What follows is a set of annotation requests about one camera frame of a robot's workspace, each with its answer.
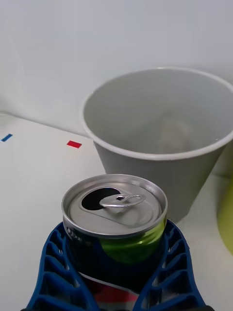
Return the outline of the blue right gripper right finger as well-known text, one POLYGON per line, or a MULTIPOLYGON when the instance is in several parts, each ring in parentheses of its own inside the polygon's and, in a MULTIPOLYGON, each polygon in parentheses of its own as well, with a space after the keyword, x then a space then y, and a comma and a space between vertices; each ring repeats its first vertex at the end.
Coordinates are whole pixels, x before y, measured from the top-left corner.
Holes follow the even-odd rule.
POLYGON ((194 279, 189 246, 178 227, 167 221, 164 254, 133 307, 134 311, 190 311, 206 307, 194 279))

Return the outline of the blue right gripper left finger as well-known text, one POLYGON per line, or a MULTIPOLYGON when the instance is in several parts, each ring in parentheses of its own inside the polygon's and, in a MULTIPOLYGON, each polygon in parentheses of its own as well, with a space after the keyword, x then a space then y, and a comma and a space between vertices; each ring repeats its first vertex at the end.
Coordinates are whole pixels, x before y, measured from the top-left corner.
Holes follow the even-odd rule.
POLYGON ((72 267, 62 223, 49 234, 40 259, 36 286, 27 311, 96 311, 92 294, 72 267))

